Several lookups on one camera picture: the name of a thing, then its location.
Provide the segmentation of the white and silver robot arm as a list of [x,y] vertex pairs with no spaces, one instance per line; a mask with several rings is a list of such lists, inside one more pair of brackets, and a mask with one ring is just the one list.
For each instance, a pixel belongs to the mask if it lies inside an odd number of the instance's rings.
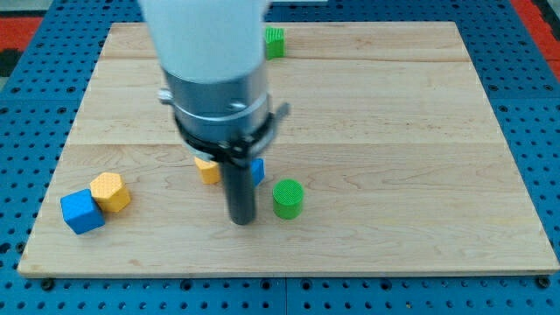
[[141,0],[185,145],[199,158],[246,168],[274,140],[288,103],[271,110],[268,0]]

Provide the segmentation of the yellow block behind arm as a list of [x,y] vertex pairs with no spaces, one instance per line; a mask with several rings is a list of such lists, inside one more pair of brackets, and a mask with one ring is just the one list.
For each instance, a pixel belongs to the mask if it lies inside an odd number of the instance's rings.
[[198,169],[203,184],[213,185],[221,181],[219,164],[196,157],[194,163]]

